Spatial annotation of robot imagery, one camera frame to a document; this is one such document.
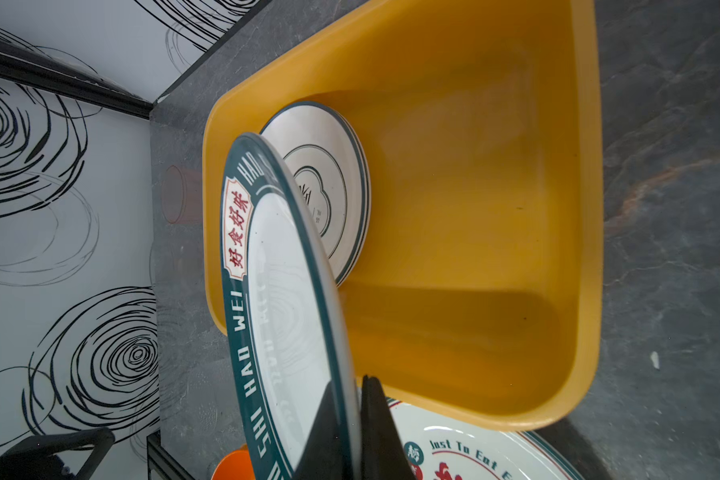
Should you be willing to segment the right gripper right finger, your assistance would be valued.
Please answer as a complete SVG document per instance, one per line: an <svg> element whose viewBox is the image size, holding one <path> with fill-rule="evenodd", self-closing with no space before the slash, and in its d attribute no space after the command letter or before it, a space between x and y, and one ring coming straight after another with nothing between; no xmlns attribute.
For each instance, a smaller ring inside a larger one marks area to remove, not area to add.
<svg viewBox="0 0 720 480"><path fill-rule="evenodd" d="M382 384L375 377L364 376L362 379L361 429L361 479L416 479L404 453Z"/></svg>

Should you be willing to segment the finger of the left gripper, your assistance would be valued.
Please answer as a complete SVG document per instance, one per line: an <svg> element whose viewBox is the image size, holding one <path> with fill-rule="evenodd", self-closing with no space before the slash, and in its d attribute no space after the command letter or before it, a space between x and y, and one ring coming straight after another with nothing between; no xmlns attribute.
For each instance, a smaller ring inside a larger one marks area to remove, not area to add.
<svg viewBox="0 0 720 480"><path fill-rule="evenodd" d="M115 435L108 428L33 436L0 456L0 479L90 479L114 443ZM92 450L73 472L59 454L83 447Z"/></svg>

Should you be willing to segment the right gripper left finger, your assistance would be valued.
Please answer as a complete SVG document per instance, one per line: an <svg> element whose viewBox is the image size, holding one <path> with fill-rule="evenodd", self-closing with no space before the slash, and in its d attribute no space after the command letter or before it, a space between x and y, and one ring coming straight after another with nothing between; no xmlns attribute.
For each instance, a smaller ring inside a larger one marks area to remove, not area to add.
<svg viewBox="0 0 720 480"><path fill-rule="evenodd" d="M341 480L344 459L332 384L322 395L293 480Z"/></svg>

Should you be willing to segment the green rim text plate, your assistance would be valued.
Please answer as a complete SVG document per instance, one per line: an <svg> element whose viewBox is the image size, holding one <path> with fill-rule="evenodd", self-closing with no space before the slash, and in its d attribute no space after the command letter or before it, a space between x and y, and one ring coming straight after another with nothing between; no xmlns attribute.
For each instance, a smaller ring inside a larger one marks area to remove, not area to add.
<svg viewBox="0 0 720 480"><path fill-rule="evenodd" d="M292 174L262 136L232 143L220 180L219 264L253 470L292 479L332 384L344 473L361 472L359 400L337 286Z"/></svg>

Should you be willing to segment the green clover white plate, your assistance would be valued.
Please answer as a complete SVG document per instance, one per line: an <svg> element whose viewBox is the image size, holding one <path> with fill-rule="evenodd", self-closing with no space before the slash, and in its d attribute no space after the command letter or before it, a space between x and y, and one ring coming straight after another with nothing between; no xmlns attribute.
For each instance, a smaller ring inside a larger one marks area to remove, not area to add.
<svg viewBox="0 0 720 480"><path fill-rule="evenodd" d="M371 178L355 130L336 110L313 101L290 104L261 135L290 169L312 215L337 284L362 253L371 216Z"/></svg>

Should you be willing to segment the yellow plastic bin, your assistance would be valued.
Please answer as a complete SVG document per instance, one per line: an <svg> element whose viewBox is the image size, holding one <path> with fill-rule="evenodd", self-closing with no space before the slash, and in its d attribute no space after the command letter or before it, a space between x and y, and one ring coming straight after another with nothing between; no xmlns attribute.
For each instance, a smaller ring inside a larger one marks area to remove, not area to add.
<svg viewBox="0 0 720 480"><path fill-rule="evenodd" d="M203 141L205 287L233 140L314 100L355 128L370 228L340 287L354 367L486 429L571 412L599 354L602 128L590 1L371 1L222 96Z"/></svg>

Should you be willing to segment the orange bowl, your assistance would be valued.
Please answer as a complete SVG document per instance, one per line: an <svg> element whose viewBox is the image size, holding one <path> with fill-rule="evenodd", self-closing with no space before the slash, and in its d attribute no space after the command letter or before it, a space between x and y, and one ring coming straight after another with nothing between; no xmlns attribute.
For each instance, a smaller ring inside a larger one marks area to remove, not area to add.
<svg viewBox="0 0 720 480"><path fill-rule="evenodd" d="M248 448L235 450L226 455L214 470L212 480L255 480Z"/></svg>

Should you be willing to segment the pink transparent cup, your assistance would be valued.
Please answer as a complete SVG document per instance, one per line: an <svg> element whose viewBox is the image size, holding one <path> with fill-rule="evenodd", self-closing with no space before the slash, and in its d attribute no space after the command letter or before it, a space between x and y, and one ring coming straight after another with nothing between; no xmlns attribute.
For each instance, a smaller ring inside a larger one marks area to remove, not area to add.
<svg viewBox="0 0 720 480"><path fill-rule="evenodd" d="M161 208L170 224L201 224L203 218L202 174L171 165L161 183Z"/></svg>

